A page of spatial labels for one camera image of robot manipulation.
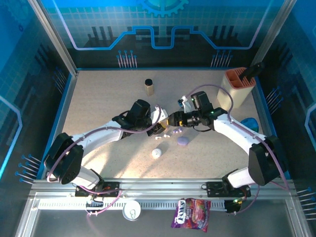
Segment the purple snack bag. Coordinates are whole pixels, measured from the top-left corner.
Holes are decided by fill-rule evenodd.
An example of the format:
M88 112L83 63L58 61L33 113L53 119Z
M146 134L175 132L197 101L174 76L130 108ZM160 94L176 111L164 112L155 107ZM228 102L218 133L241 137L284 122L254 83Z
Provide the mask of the purple snack bag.
M210 200L181 199L178 202L171 227L207 232L210 208Z

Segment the black cable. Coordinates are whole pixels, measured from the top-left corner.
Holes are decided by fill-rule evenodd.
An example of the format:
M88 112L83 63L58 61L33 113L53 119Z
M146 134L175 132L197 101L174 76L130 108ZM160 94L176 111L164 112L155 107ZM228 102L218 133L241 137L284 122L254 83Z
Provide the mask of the black cable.
M193 126L193 129L194 129L195 131L197 131L197 132L208 132L208 131L211 131L211 130L212 130L212 128L207 129L207 130L198 130L198 129L195 128L195 126Z

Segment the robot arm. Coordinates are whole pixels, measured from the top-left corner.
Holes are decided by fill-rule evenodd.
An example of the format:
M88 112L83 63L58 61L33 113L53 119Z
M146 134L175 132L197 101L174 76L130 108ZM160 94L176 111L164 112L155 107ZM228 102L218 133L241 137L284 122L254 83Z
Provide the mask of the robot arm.
M74 136L69 136L66 133L59 134L45 157L44 165L48 170L51 170L61 154L72 146L58 162L52 174L61 184L72 182L90 190L102 191L103 179L92 169L89 170L81 166L82 158L100 146L118 141L132 134L126 131L147 129L153 125L153 122L161 121L166 117L167 113L165 110L161 110L159 117L158 107L151 113L150 104L144 100L138 100L129 111L114 117L110 122L97 129ZM165 128L157 123L152 129L147 131L147 135L159 134L164 130Z
M226 189L233 190L253 183L263 186L279 176L279 171L271 155L256 137L269 145L280 163L283 172L286 171L284 151L277 137L266 137L254 132L232 117L229 120L229 116L225 110L222 108L213 108L204 91L192 94L191 99L196 110L187 113L181 111L174 112L168 118L168 125L194 127L203 124L211 130L230 138L249 157L248 167L235 170L223 177L223 185Z

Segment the metal bracket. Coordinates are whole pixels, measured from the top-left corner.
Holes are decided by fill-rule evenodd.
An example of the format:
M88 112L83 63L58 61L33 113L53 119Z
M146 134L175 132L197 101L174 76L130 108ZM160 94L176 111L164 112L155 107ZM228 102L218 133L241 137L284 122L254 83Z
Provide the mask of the metal bracket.
M104 182L102 185L102 190L104 191L110 191L114 189L119 188L119 182ZM88 197L90 193L86 192L80 187L76 188L75 196L76 197ZM103 198L116 198L119 195L119 191L117 192L112 192L109 194L99 194L95 195L96 197L103 197Z
M251 192L248 185L231 191L226 191L223 188L222 182L207 182L206 184L202 185L202 189L207 191L208 198L241 198L245 195L247 197L251 197Z

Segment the blue wall panel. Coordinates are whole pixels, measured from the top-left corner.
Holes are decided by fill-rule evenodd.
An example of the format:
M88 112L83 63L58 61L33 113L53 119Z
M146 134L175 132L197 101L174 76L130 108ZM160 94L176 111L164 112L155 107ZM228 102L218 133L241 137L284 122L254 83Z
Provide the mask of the blue wall panel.
M43 3L77 67L132 68L119 51L133 50L138 67L247 66L283 1Z
M264 59L267 68L259 76L298 190L316 189L315 7L314 0L296 2ZM275 97L268 97L272 91ZM315 222L309 224L316 233Z
M0 236L11 237L69 72L27 1L0 0L0 33Z

